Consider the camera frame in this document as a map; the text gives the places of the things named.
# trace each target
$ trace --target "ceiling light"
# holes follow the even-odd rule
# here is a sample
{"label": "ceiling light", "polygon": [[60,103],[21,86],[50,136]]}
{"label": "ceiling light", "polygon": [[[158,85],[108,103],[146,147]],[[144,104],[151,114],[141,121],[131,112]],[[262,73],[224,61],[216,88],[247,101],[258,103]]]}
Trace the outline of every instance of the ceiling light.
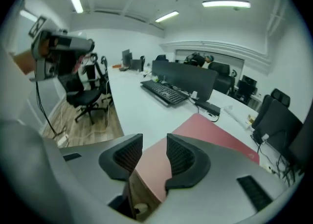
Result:
{"label": "ceiling light", "polygon": [[20,11],[20,15],[22,15],[23,17],[25,17],[25,18],[33,21],[33,22],[36,22],[37,19],[38,19],[36,16],[32,15],[31,13],[29,13],[29,12],[27,12],[25,10],[21,10]]}
{"label": "ceiling light", "polygon": [[83,7],[82,7],[82,5],[80,3],[80,0],[71,0],[71,1],[73,3],[73,6],[74,6],[77,14],[80,14],[80,13],[82,13],[84,11]]}
{"label": "ceiling light", "polygon": [[208,0],[202,2],[204,7],[246,7],[250,8],[250,2],[246,0]]}
{"label": "ceiling light", "polygon": [[170,17],[172,17],[172,16],[174,16],[174,15],[177,15],[177,14],[179,14],[179,12],[174,11],[174,12],[168,14],[168,15],[164,15],[163,17],[157,19],[156,22],[161,22],[161,21],[163,21],[163,20],[165,20],[165,19],[168,19],[168,18],[170,18]]}

